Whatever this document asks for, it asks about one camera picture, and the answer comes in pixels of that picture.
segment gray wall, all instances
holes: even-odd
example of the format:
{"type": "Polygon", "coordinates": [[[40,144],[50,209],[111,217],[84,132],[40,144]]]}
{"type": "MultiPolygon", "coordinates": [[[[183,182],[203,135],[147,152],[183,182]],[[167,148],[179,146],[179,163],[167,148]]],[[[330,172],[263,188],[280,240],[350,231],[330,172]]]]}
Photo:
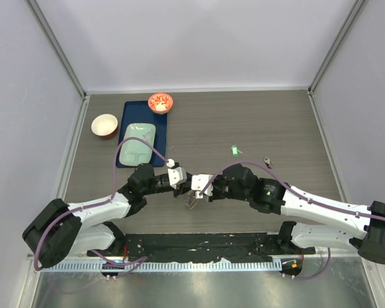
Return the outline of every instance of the gray wall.
{"type": "Polygon", "coordinates": [[[385,202],[385,0],[368,1],[316,100],[348,198],[385,202]]]}
{"type": "Polygon", "coordinates": [[[24,1],[0,1],[0,308],[16,305],[21,234],[55,195],[79,104],[24,1]]]}
{"type": "Polygon", "coordinates": [[[355,0],[38,0],[87,91],[307,88],[355,0]]]}

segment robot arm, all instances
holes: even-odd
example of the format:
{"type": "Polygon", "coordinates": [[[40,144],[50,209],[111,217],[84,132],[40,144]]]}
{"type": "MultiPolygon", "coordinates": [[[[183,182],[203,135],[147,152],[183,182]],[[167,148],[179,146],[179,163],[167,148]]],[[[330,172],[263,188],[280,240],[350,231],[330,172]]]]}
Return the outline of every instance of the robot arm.
{"type": "MultiPolygon", "coordinates": [[[[53,200],[24,231],[23,239],[33,252],[47,226],[62,213],[81,208],[69,214],[53,227],[46,237],[39,254],[43,267],[52,267],[69,254],[91,249],[107,251],[117,255],[122,249],[124,235],[108,222],[138,213],[146,204],[144,196],[173,192],[174,197],[190,190],[202,198],[201,190],[208,184],[211,175],[190,175],[169,160],[167,173],[154,175],[153,167],[141,164],[135,168],[128,183],[122,186],[109,203],[83,209],[84,206],[107,200],[102,198],[85,203],[66,204],[61,199],[53,200]]],[[[291,187],[306,196],[340,209],[385,217],[385,204],[374,202],[370,208],[322,198],[291,187]]],[[[203,192],[209,201],[235,199],[247,201],[250,207],[262,213],[284,214],[307,218],[324,225],[305,225],[293,221],[285,222],[278,234],[278,241],[288,253],[299,248],[326,246],[348,250],[358,249],[358,254],[373,262],[385,264],[385,222],[374,221],[351,214],[344,214],[310,204],[287,191],[276,180],[258,178],[250,169],[234,165],[223,171],[203,192]]]]}
{"type": "Polygon", "coordinates": [[[323,198],[302,191],[294,186],[291,189],[305,197],[305,200],[288,191],[278,181],[258,178],[242,165],[233,165],[218,175],[211,185],[206,185],[211,175],[192,176],[191,189],[203,193],[209,201],[235,199],[248,201],[250,207],[262,213],[275,213],[296,216],[322,223],[323,225],[303,225],[295,222],[284,223],[280,238],[285,246],[308,248],[314,246],[357,250],[358,254],[372,262],[385,264],[385,222],[353,214],[345,214],[320,207],[310,202],[318,201],[340,210],[385,217],[385,204],[373,202],[366,205],[353,205],[323,198]]]}

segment white cable tray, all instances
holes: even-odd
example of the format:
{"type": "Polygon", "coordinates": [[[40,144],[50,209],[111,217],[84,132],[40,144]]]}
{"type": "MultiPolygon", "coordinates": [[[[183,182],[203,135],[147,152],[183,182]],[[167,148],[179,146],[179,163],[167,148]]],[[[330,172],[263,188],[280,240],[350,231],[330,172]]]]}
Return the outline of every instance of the white cable tray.
{"type": "MultiPolygon", "coordinates": [[[[125,269],[102,269],[105,261],[102,260],[64,260],[52,268],[45,268],[42,271],[48,273],[83,273],[83,272],[122,272],[132,269],[135,265],[126,266],[125,269]]],[[[282,270],[281,259],[273,259],[272,262],[252,262],[252,263],[231,263],[226,259],[219,262],[209,263],[152,263],[145,262],[137,268],[135,273],[168,273],[168,272],[188,272],[188,271],[280,271],[282,270]]]]}

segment metal floor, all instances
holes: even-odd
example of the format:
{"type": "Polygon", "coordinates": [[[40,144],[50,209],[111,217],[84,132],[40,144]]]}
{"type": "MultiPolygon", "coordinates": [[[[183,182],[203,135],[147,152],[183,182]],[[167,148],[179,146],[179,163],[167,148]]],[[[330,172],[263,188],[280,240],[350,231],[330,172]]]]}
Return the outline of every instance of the metal floor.
{"type": "MultiPolygon", "coordinates": [[[[318,272],[325,262],[325,258],[305,259],[303,274],[318,272]]],[[[357,257],[335,257],[324,275],[308,281],[282,278],[279,272],[267,271],[140,273],[116,281],[98,281],[76,294],[61,294],[76,292],[100,276],[43,273],[33,308],[376,307],[357,257]]]]}

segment wooden table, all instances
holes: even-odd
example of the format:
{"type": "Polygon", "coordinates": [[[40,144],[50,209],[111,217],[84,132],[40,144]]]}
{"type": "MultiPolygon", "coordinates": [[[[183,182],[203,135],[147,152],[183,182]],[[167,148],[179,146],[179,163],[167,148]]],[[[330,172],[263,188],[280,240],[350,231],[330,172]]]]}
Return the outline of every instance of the wooden table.
{"type": "MultiPolygon", "coordinates": [[[[172,93],[175,105],[168,114],[167,158],[192,174],[213,173],[239,159],[261,161],[268,156],[285,181],[313,194],[339,200],[316,120],[304,90],[260,92],[172,93]],[[233,157],[231,146],[243,152],[233,157]]],[[[66,202],[87,201],[112,192],[113,155],[118,134],[101,140],[92,134],[92,120],[104,113],[121,122],[126,101],[147,100],[150,94],[91,96],[83,125],[66,202]]],[[[267,174],[251,167],[256,175],[267,174]]],[[[132,169],[118,169],[119,187],[132,169]]],[[[155,173],[165,173],[156,168],[155,173]]],[[[124,232],[263,232],[278,231],[293,218],[261,214],[247,203],[221,200],[185,208],[185,196],[171,193],[147,197],[138,214],[115,221],[124,232]]]]}

